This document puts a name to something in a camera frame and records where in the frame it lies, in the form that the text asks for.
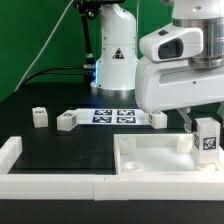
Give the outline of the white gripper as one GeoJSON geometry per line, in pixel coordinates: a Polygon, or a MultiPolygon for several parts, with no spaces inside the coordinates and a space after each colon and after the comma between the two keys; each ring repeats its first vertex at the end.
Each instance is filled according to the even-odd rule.
{"type": "Polygon", "coordinates": [[[153,63],[143,57],[136,70],[135,99],[147,113],[178,109],[185,131],[194,132],[190,107],[224,101],[224,66],[191,69],[187,60],[153,63]]]}

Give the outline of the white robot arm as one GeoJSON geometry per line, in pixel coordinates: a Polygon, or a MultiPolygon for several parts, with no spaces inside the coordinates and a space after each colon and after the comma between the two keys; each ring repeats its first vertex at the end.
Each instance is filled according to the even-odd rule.
{"type": "Polygon", "coordinates": [[[224,101],[224,0],[161,0],[172,22],[135,41],[136,21],[118,5],[102,5],[102,53],[92,90],[135,94],[144,112],[224,101]]]}

